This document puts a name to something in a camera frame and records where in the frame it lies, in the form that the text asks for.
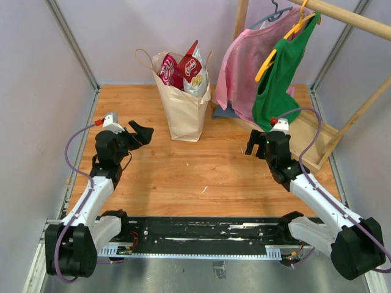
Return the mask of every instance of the clothes hanger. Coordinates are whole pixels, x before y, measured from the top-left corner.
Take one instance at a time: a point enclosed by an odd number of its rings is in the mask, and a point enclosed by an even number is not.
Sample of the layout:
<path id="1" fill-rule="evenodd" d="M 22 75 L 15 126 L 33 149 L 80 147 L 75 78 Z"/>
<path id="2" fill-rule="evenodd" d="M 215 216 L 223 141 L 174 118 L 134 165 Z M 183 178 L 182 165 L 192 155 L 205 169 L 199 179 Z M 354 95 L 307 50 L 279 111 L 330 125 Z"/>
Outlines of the clothes hanger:
<path id="1" fill-rule="evenodd" d="M 284 8 L 284 9 L 281 9 L 278 11 L 278 8 L 279 8 L 278 3 L 276 3 L 275 0 L 271 0 L 271 2 L 276 6 L 275 11 L 272 14 L 262 18 L 261 20 L 257 21 L 256 23 L 254 23 L 249 29 L 255 29 L 257 26 L 259 26 L 261 23 L 263 23 L 266 20 L 269 21 L 270 23 L 272 23 L 273 21 L 278 20 L 285 11 L 292 10 L 292 8 L 293 8 L 293 6 L 291 6 L 291 7 Z"/>
<path id="2" fill-rule="evenodd" d="M 273 21 L 278 20 L 282 16 L 283 12 L 287 11 L 287 9 L 282 9 L 281 11 L 278 11 L 279 4 L 277 2 L 275 2 L 275 0 L 271 0 L 271 2 L 276 6 L 274 13 L 271 16 L 269 16 L 269 18 L 268 18 L 268 20 L 272 23 Z"/>
<path id="3" fill-rule="evenodd" d="M 295 24 L 292 27 L 292 29 L 283 37 L 284 39 L 288 40 L 288 38 L 291 35 L 297 34 L 302 29 L 302 27 L 306 24 L 307 20 L 313 18 L 316 15 L 315 13 L 312 13 L 312 14 L 304 17 L 303 10 L 304 10 L 304 7 L 307 2 L 308 2 L 308 0 L 305 0 L 303 2 L 303 4 L 301 5 L 299 22 L 297 24 Z M 265 73 L 265 71 L 274 63 L 274 61 L 271 61 L 271 59 L 276 55 L 276 53 L 277 53 L 276 49 L 273 49 L 273 51 L 271 51 L 269 57 L 266 58 L 265 62 L 263 62 L 261 68 L 259 69 L 257 76 L 255 77 L 255 81 L 259 82 L 261 80 L 263 74 Z"/>

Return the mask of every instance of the pink shirt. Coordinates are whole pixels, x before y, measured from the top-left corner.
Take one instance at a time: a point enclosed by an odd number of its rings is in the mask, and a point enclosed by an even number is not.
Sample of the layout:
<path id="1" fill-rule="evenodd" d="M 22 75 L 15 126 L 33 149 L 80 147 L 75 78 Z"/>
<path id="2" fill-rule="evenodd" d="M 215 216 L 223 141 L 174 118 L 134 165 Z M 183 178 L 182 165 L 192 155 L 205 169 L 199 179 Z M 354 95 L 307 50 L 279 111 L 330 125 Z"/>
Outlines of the pink shirt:
<path id="1" fill-rule="evenodd" d="M 224 110 L 230 101 L 240 118 L 254 122 L 252 107 L 258 88 L 255 76 L 277 42 L 298 23 L 299 11 L 300 7 L 293 7 L 272 25 L 256 31 L 246 29 L 233 41 L 222 61 L 214 94 Z M 308 9 L 304 9 L 304 16 L 309 13 Z M 294 88 L 290 87 L 287 92 L 293 96 Z"/>

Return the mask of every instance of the green shirt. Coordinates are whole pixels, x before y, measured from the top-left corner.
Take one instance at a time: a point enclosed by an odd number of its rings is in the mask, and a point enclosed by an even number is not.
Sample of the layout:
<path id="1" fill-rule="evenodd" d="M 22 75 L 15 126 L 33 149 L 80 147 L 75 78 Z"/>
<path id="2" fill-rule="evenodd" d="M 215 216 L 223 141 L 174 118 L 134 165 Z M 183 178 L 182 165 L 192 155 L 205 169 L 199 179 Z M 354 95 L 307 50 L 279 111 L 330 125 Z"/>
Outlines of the green shirt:
<path id="1" fill-rule="evenodd" d="M 287 94 L 294 73 L 304 55 L 305 46 L 320 19 L 320 13 L 309 19 L 303 31 L 292 41 L 281 39 L 274 49 L 277 50 L 274 63 L 264 73 L 257 90 L 252 108 L 256 124 L 265 131 L 271 130 L 270 119 L 299 107 L 298 102 Z M 287 115 L 291 123 L 300 111 Z"/>

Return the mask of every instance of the wooden rod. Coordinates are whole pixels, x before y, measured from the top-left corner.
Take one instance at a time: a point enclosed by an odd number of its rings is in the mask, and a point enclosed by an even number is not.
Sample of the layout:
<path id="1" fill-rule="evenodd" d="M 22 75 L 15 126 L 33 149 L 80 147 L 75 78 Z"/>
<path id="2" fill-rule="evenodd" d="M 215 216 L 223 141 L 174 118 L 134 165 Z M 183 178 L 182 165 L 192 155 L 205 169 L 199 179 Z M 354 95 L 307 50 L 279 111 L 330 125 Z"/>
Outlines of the wooden rod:
<path id="1" fill-rule="evenodd" d="M 302 5 L 304 0 L 289 0 L 293 3 Z M 326 3 L 322 0 L 309 0 L 305 5 L 307 8 L 319 12 L 323 15 L 327 15 L 335 20 L 342 21 L 343 23 L 354 26 L 363 31 L 377 35 L 391 41 L 391 26 L 384 23 L 380 23 L 354 12 L 348 11 L 341 7 Z"/>
<path id="2" fill-rule="evenodd" d="M 235 40 L 244 30 L 248 7 L 249 0 L 238 0 L 238 9 L 236 11 L 235 32 L 233 33 L 233 40 Z"/>
<path id="3" fill-rule="evenodd" d="M 323 148 L 324 155 L 319 165 L 321 165 L 330 156 L 331 152 L 337 146 L 343 135 L 352 127 L 353 124 L 369 109 L 370 106 L 389 88 L 391 87 L 391 75 L 378 87 L 378 89 L 366 100 L 365 103 L 357 110 L 357 112 L 349 119 L 341 130 L 330 140 L 330 142 Z"/>

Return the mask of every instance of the red snack bag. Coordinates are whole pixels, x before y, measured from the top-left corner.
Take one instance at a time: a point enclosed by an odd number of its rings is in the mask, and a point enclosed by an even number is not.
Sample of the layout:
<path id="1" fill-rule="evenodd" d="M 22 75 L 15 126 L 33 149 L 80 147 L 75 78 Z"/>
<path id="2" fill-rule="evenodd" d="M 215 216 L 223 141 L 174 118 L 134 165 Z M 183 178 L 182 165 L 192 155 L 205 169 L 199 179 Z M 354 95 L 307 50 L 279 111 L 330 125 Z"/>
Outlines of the red snack bag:
<path id="1" fill-rule="evenodd" d="M 161 70 L 157 75 L 165 85 L 172 85 L 178 89 L 182 88 L 183 78 L 178 74 L 177 61 L 170 54 L 167 54 L 161 64 Z"/>
<path id="2" fill-rule="evenodd" d="M 206 70 L 202 65 L 198 40 L 194 42 L 179 62 L 178 68 L 183 76 L 183 88 L 185 92 L 193 96 L 203 96 L 208 87 L 208 79 Z"/>

